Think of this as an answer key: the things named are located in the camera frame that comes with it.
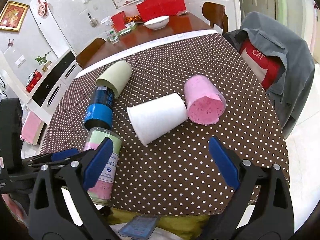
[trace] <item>white bowl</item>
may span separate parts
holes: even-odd
[[[150,30],[159,30],[166,27],[169,22],[169,16],[161,16],[154,19],[151,19],[144,23],[144,25]]]

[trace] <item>yellow cloth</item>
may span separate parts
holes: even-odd
[[[111,208],[111,213],[107,218],[110,225],[128,223],[138,213],[121,209]],[[157,227],[167,230],[184,240],[196,239],[202,227],[207,223],[209,216],[163,216],[157,223]]]

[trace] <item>butterfly decoration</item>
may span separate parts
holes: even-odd
[[[13,41],[14,41],[14,39],[12,39],[12,41],[10,41],[10,39],[9,39],[9,42],[8,42],[8,46],[9,46],[9,47],[12,47],[12,46],[13,46]]]

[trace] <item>framed picture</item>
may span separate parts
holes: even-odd
[[[29,6],[19,2],[7,2],[0,14],[0,30],[19,32]]]

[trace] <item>cabinet drawer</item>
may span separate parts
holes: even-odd
[[[51,92],[61,75],[67,70],[67,68],[75,61],[75,56],[70,51],[67,55],[63,57],[60,62],[57,63],[50,71],[50,73],[44,78],[40,86],[37,88],[36,92],[32,96],[32,99],[38,104],[42,105],[44,100]]]
[[[66,85],[59,79],[55,86],[45,98],[42,108],[50,115],[53,115],[63,94],[66,92]]]
[[[71,82],[74,80],[74,78],[77,76],[77,74],[82,70],[82,68],[78,65],[76,61],[74,61],[67,70],[62,74],[60,79],[63,81],[63,83],[69,87]]]

